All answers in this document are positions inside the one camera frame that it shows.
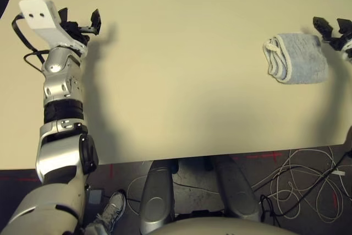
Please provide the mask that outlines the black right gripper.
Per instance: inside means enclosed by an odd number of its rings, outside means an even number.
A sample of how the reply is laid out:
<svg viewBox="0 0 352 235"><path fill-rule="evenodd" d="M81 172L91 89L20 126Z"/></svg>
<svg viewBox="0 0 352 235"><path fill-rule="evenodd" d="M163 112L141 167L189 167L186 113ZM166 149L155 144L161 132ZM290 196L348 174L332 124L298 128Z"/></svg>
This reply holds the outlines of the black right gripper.
<svg viewBox="0 0 352 235"><path fill-rule="evenodd" d="M332 37L333 28L329 22L321 17L313 17L314 28L322 35L322 38L336 51L347 51L351 49L352 21L348 19L337 19L341 37Z"/></svg>

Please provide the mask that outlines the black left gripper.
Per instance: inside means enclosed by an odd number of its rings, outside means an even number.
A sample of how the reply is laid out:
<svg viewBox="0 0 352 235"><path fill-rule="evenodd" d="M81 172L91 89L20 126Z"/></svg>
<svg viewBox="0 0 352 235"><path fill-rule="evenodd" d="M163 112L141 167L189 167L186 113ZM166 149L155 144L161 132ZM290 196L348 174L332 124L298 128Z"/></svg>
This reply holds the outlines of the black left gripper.
<svg viewBox="0 0 352 235"><path fill-rule="evenodd" d="M59 10L59 17L61 23L64 23L64 30L74 40L87 45L90 40L88 34L98 35L101 28L101 17L98 9L95 9L91 15L91 27L79 26L77 22L68 21L68 8L62 8Z"/></svg>

